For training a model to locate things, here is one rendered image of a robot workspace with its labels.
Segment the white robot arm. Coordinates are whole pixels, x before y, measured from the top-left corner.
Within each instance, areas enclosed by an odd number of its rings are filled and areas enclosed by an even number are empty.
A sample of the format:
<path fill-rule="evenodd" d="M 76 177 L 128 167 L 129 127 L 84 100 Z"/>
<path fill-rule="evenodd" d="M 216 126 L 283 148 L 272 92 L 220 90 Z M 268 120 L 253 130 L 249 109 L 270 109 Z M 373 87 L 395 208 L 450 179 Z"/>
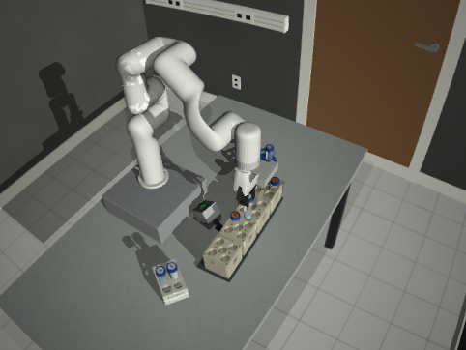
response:
<path fill-rule="evenodd" d="M 276 173 L 278 162 L 260 159 L 260 128 L 232 111 L 223 113 L 208 127 L 199 112 L 204 82 L 189 67 L 195 60 L 196 52 L 190 44 L 166 37 L 154 37 L 116 59 L 127 109 L 137 114 L 127 122 L 127 131 L 139 161 L 135 167 L 139 171 L 139 184 L 156 189 L 169 178 L 162 164 L 159 142 L 152 136 L 169 119 L 164 82 L 182 101 L 189 130 L 199 142 L 217 152 L 235 139 L 236 166 L 258 174 L 257 185 L 265 188 Z M 163 82 L 156 76 L 146 77 L 145 72 L 152 66 Z"/>

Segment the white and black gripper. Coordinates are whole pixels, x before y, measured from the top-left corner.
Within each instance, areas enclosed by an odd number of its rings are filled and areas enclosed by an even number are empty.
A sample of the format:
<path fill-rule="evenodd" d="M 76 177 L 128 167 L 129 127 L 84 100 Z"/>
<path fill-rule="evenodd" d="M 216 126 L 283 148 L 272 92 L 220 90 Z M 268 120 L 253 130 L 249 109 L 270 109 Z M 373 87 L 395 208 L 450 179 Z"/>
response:
<path fill-rule="evenodd" d="M 251 193 L 255 198 L 255 188 L 258 174 L 242 170 L 236 166 L 233 179 L 233 191 L 237 192 L 236 200 L 240 201 L 243 206 L 249 206 L 248 194 Z M 244 195 L 242 195 L 242 193 Z M 243 200 L 243 199 L 244 200 Z"/>

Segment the white tube rack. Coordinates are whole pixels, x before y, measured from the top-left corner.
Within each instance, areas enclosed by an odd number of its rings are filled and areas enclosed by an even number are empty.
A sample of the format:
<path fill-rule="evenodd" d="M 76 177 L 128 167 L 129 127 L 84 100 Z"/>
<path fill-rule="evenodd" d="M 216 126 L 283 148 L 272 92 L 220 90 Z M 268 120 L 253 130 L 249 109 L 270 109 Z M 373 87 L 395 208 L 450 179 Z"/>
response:
<path fill-rule="evenodd" d="M 155 277 L 156 277 L 157 283 L 159 285 L 160 292 L 161 292 L 162 297 L 164 299 L 165 305 L 169 305 L 169 304 L 175 303 L 177 301 L 180 301 L 180 300 L 183 300 L 183 299 L 189 297 L 188 289 L 187 289 L 187 287 L 185 285 L 185 282 L 184 282 L 184 280 L 182 278 L 182 275 L 181 275 L 181 273 L 179 271 L 179 268 L 178 268 L 179 277 L 177 279 L 170 278 L 169 272 L 167 271 L 167 268 L 166 268 L 166 265 L 169 262 L 175 262 L 176 263 L 175 260 L 170 260 L 168 262 L 157 265 L 153 269 L 153 272 L 155 274 Z M 158 266 L 163 266 L 165 268 L 165 270 L 166 270 L 166 275 L 167 275 L 167 278 L 168 278 L 168 281 L 166 283 L 160 283 L 159 278 L 156 275 L 155 269 Z M 175 284 L 175 282 L 178 282 L 178 281 L 180 281 L 180 282 Z M 168 285 L 168 287 L 163 288 L 164 286 L 167 286 L 167 285 Z M 171 287 L 169 287 L 169 286 L 171 286 Z"/>

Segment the beige bucket adapter with holes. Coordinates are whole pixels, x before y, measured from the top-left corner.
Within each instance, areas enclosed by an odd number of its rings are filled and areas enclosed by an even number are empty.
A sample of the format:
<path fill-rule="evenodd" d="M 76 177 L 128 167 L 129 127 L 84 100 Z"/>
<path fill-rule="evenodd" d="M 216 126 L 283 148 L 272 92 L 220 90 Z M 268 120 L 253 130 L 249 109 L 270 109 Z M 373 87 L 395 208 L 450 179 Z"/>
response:
<path fill-rule="evenodd" d="M 270 180 L 265 188 L 257 185 L 256 183 L 255 196 L 270 202 L 270 214 L 271 214 L 273 210 L 275 209 L 277 203 L 281 199 L 281 191 L 282 191 L 282 183 L 279 183 L 277 188 L 272 188 L 271 180 Z"/>

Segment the blue tube rack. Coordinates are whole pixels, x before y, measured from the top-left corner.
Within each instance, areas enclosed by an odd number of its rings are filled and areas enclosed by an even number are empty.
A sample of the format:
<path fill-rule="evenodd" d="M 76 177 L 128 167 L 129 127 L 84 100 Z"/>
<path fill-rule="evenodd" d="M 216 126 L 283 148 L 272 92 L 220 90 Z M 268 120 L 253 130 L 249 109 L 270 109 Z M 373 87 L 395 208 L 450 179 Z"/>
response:
<path fill-rule="evenodd" d="M 265 151 L 265 153 L 264 153 L 264 154 L 261 154 L 262 151 Z M 261 159 L 261 160 L 264 160 L 264 161 L 267 161 L 267 162 L 270 162 L 269 160 L 266 160 L 266 150 L 265 150 L 265 148 L 264 148 L 264 149 L 261 149 L 261 151 L 260 151 L 260 159 Z M 273 159 L 272 159 L 272 160 L 273 160 L 273 161 L 277 161 L 277 159 L 274 157 L 274 155 L 273 155 Z"/>

